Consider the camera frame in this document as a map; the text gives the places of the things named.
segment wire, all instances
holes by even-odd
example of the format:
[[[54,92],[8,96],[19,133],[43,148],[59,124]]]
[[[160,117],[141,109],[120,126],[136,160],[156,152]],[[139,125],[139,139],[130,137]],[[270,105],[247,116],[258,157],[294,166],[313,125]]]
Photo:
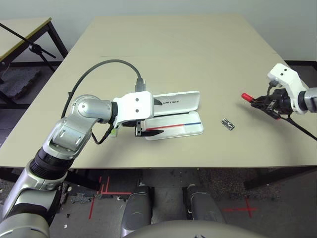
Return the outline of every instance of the wire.
[[[271,91],[271,88],[272,88],[272,85],[269,85],[269,87],[267,88],[265,103],[269,103],[269,92]]]
[[[9,129],[13,129],[14,127],[9,127],[9,128],[4,128],[4,129],[0,129],[0,130],[9,130]]]
[[[111,124],[100,141],[98,141],[96,136],[92,133],[91,136],[94,139],[95,143],[97,145],[100,145],[101,143],[103,143],[107,139],[107,137],[110,135],[113,128],[114,128],[114,126],[113,126],[113,124]]]
[[[73,87],[73,89],[71,90],[71,92],[68,93],[68,99],[65,103],[65,106],[64,106],[64,109],[63,109],[63,112],[61,114],[61,118],[65,117],[65,114],[66,114],[66,111],[67,111],[67,108],[69,106],[69,103],[70,103],[70,100],[72,99],[72,97],[74,96],[75,92],[76,92],[76,89],[78,88],[79,84],[84,80],[84,78],[90,73],[92,72],[94,69],[98,68],[99,66],[101,65],[104,65],[106,63],[122,63],[122,64],[125,64],[127,66],[129,66],[130,68],[132,68],[134,70],[134,72],[137,74],[138,78],[142,79],[141,78],[141,75],[139,73],[139,71],[137,70],[137,68],[132,65],[131,63],[127,62],[127,61],[124,61],[124,60],[120,60],[120,59],[109,59],[109,60],[105,60],[103,62],[100,62],[94,66],[92,66],[90,69],[88,69],[80,78],[79,80],[76,82],[75,86]],[[102,139],[100,141],[97,140],[96,136],[92,133],[92,138],[94,139],[95,143],[96,144],[101,144],[104,142],[104,140],[110,135],[112,129],[114,128],[113,124],[110,125],[110,127],[108,128],[108,130],[105,132],[104,136],[102,137]]]
[[[4,77],[5,73],[8,71],[9,67],[10,67],[10,64],[9,64],[8,67],[5,69],[5,71],[2,73],[2,78]]]
[[[301,127],[296,122],[294,122],[293,119],[291,119],[291,115],[288,115],[288,118],[281,117],[281,119],[283,119],[283,120],[287,121],[288,123],[292,124],[293,126],[298,128],[299,130],[301,130],[303,133],[305,133],[306,135],[310,136],[312,139],[317,140],[317,137],[315,137],[313,134],[311,134],[305,128]]]

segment robotic arm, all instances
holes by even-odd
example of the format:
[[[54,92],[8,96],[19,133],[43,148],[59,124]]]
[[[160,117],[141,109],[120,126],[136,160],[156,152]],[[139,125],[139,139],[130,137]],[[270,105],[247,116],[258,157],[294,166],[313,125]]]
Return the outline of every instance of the robotic arm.
[[[242,98],[251,103],[251,106],[262,110],[274,119],[283,119],[299,130],[309,135],[311,138],[317,138],[307,130],[296,124],[290,115],[295,112],[303,115],[307,111],[317,113],[317,88],[306,89],[298,76],[298,73],[281,63],[278,63],[268,74],[270,82],[266,96],[260,96],[256,99],[248,94],[242,94]],[[285,87],[276,89],[272,95],[269,94],[272,87]]]
[[[49,237],[58,209],[61,183],[92,135],[95,123],[114,128],[153,117],[154,98],[147,91],[129,93],[112,102],[92,95],[78,97],[69,116],[60,119],[23,170],[3,206],[0,237]]]
[[[267,76],[273,85],[285,87],[294,112],[302,115],[307,110],[317,112],[317,88],[304,88],[296,71],[278,63]]]

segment red marker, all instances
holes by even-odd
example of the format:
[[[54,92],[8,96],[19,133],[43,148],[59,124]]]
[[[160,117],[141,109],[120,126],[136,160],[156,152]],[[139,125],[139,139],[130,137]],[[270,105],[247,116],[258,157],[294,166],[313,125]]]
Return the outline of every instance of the red marker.
[[[254,98],[251,97],[250,95],[246,94],[246,93],[243,93],[243,94],[241,95],[241,97],[242,97],[244,100],[248,101],[249,103],[252,103],[252,102],[254,101]]]

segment open lid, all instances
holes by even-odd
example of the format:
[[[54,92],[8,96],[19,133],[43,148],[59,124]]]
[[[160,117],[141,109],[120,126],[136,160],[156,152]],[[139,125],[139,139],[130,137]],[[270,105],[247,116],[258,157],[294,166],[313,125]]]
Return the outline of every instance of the open lid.
[[[199,91],[180,92],[180,93],[167,93],[153,95],[163,105],[154,106],[154,115],[167,115],[174,113],[183,113],[195,111],[198,108],[200,100]]]

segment table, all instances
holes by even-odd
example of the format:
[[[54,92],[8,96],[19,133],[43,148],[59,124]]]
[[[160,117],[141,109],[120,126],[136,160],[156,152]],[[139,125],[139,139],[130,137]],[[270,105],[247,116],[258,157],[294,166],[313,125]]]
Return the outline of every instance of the table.
[[[48,32],[61,55],[65,58],[68,54],[65,45],[51,23],[50,17],[9,19],[0,20],[0,22],[31,42],[35,42]],[[0,27],[0,71],[7,68],[28,47],[27,42]],[[0,104],[1,109],[27,109],[30,106],[29,104],[15,103],[1,91],[0,98],[5,102],[5,104]]]
[[[272,167],[317,163],[317,144],[241,99],[266,94],[267,73],[284,63],[237,14],[99,16],[72,48],[0,148],[0,166],[23,167],[59,119],[69,92],[91,66],[108,59],[134,64],[153,94],[199,90],[204,133],[158,141],[120,128],[116,138],[91,139],[73,168]],[[113,99],[134,91],[135,73],[118,63],[93,71],[75,96]],[[232,131],[223,118],[235,124]],[[293,119],[317,134],[316,115]],[[100,139],[107,125],[96,124]]]

